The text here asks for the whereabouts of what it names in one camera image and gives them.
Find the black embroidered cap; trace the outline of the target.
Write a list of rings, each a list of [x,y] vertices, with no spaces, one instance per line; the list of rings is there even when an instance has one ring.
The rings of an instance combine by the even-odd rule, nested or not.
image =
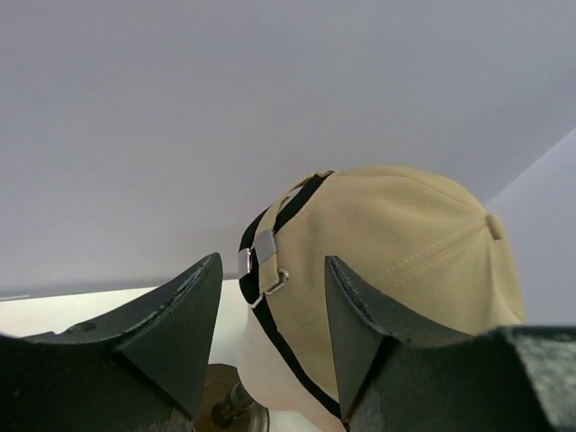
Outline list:
[[[238,282],[248,310],[298,381],[339,420],[325,301],[326,252],[313,225],[318,198],[333,175],[305,176],[250,222],[238,247]]]

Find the beige embroidered cap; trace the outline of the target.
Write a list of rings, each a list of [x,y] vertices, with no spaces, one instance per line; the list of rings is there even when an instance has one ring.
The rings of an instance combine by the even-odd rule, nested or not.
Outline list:
[[[325,259],[468,335],[525,320],[503,223],[463,186],[406,166],[331,172],[313,222]]]

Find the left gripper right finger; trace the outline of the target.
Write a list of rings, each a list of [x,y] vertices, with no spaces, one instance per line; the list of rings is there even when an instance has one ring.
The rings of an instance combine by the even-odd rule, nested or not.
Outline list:
[[[575,330],[469,336],[325,261],[340,418],[349,431],[572,431]]]

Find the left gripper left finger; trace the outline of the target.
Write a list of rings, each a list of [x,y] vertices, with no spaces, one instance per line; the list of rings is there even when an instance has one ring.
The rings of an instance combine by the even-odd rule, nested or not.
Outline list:
[[[62,333],[2,337],[2,430],[192,430],[221,284],[221,257],[212,253]]]

